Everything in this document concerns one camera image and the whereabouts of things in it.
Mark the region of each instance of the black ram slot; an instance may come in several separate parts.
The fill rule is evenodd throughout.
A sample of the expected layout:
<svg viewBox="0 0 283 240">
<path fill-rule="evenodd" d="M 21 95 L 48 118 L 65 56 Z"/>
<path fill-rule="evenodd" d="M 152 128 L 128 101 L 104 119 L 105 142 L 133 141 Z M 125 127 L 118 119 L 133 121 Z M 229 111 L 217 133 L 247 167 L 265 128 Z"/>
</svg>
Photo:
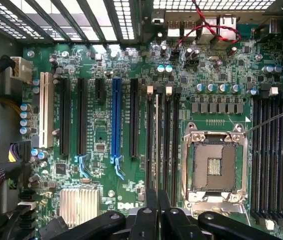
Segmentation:
<svg viewBox="0 0 283 240">
<path fill-rule="evenodd" d="M 106 99 L 105 81 L 102 78 L 95 79 L 95 100 L 103 103 Z"/>
<path fill-rule="evenodd" d="M 129 154 L 131 158 L 137 158 L 138 156 L 138 124 L 139 124 L 138 78 L 133 78 L 130 80 Z"/>
<path fill-rule="evenodd" d="M 77 154 L 86 155 L 87 141 L 87 82 L 83 78 L 78 79 L 78 143 Z"/>
<path fill-rule="evenodd" d="M 162 166 L 162 189 L 167 191 L 170 143 L 171 143 L 171 98 L 167 96 L 164 101 L 164 120 L 163 120 L 163 166 Z"/>
<path fill-rule="evenodd" d="M 154 101 L 153 96 L 147 99 L 147 119 L 146 119 L 146 190 L 153 189 L 152 185 L 152 165 L 153 165 L 153 122 L 154 120 Z"/>
<path fill-rule="evenodd" d="M 253 101 L 253 126 L 259 125 L 261 122 L 261 101 L 254 99 Z M 260 186 L 260 136 L 261 129 L 258 128 L 252 132 L 252 163 L 251 163 L 251 200 L 250 211 L 254 215 L 259 210 L 259 186 Z"/>
<path fill-rule="evenodd" d="M 71 81 L 62 79 L 60 96 L 60 154 L 70 154 Z"/>
<path fill-rule="evenodd" d="M 283 100 L 280 101 L 280 112 L 283 112 Z M 278 166 L 278 191 L 277 211 L 283 213 L 283 117 L 279 119 L 279 166 Z"/>
<path fill-rule="evenodd" d="M 271 101 L 271 118 L 279 114 L 278 100 Z M 269 145 L 269 205 L 268 213 L 273 215 L 277 209 L 277 189 L 278 189 L 278 132 L 279 120 L 276 119 L 270 122 L 270 145 Z"/>
<path fill-rule="evenodd" d="M 177 204 L 177 170 L 178 170 L 178 145 L 179 145 L 179 112 L 182 89 L 177 87 L 174 91 L 172 113 L 172 141 L 171 141 L 171 206 Z"/>
<path fill-rule="evenodd" d="M 262 101 L 261 122 L 270 118 L 270 100 Z M 268 210 L 269 194 L 269 135 L 270 124 L 261 127 L 261 152 L 260 152 L 260 192 L 259 192 L 259 213 L 264 214 Z"/>
</svg>

